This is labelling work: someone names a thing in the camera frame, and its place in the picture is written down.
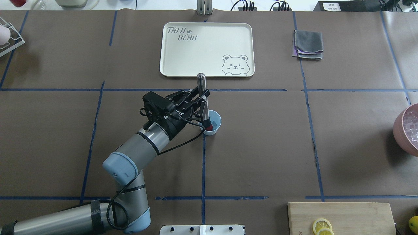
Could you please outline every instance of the gray cloth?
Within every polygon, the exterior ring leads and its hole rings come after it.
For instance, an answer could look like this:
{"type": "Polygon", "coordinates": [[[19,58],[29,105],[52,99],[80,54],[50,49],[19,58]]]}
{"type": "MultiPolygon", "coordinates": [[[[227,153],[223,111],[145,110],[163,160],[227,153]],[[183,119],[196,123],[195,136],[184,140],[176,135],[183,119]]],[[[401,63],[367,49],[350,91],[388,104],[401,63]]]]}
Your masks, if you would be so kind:
{"type": "Polygon", "coordinates": [[[324,45],[322,33],[295,30],[293,31],[292,56],[306,59],[322,59],[324,45]]]}

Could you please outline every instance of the velcro strap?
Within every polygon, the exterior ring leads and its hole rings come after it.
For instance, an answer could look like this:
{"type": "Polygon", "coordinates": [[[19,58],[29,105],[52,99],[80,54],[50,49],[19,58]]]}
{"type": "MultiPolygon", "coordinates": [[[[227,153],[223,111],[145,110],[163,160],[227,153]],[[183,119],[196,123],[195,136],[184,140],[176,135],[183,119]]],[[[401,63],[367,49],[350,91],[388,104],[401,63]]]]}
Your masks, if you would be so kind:
{"type": "Polygon", "coordinates": [[[102,214],[100,212],[99,200],[94,200],[90,203],[90,211],[92,212],[93,233],[103,234],[105,232],[105,227],[102,223],[102,214]]]}
{"type": "Polygon", "coordinates": [[[15,224],[18,221],[11,222],[10,224],[6,224],[1,228],[0,235],[14,235],[15,234],[15,224]]]}

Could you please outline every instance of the label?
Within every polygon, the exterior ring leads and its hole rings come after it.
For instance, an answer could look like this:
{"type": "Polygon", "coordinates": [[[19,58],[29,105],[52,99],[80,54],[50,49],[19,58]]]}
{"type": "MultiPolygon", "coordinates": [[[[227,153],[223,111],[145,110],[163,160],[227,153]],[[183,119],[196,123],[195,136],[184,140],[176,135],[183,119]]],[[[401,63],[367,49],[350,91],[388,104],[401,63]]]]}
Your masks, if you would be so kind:
{"type": "Polygon", "coordinates": [[[174,33],[178,35],[178,41],[196,41],[197,34],[192,34],[191,29],[185,27],[168,27],[167,33],[174,33]]]}
{"type": "Polygon", "coordinates": [[[322,5],[326,11],[341,11],[338,3],[323,3],[322,5]]]}

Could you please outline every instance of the wooden cutting board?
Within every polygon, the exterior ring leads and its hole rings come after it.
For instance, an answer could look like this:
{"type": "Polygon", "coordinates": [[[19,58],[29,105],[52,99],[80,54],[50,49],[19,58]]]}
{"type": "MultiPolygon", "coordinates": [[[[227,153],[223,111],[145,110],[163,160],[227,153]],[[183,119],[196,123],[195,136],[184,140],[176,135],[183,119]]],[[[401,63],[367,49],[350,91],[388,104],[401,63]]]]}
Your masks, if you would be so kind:
{"type": "Polygon", "coordinates": [[[335,235],[395,235],[389,203],[289,202],[290,235],[314,235],[312,224],[327,219],[335,235]]]}

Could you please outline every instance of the lemon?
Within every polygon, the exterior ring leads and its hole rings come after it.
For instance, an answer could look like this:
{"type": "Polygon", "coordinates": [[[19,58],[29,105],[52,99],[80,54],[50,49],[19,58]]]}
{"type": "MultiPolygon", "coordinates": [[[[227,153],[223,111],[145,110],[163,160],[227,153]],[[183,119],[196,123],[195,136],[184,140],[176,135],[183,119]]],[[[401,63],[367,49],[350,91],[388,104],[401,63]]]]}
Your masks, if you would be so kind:
{"type": "Polygon", "coordinates": [[[318,232],[317,232],[317,234],[316,235],[334,235],[334,232],[331,230],[331,229],[329,229],[329,228],[327,228],[327,227],[324,227],[324,228],[321,228],[318,232]]]}
{"type": "MultiPolygon", "coordinates": [[[[318,232],[323,228],[328,228],[332,232],[332,226],[331,226],[331,223],[328,220],[326,220],[324,218],[319,218],[319,219],[314,221],[314,223],[312,225],[312,230],[313,230],[313,233],[315,235],[319,235],[318,232]]],[[[321,235],[334,235],[334,233],[332,233],[332,234],[325,233],[325,234],[321,234],[321,235]]]]}
{"type": "Polygon", "coordinates": [[[418,235],[418,216],[414,216],[409,219],[409,228],[414,232],[416,235],[418,235]]]}

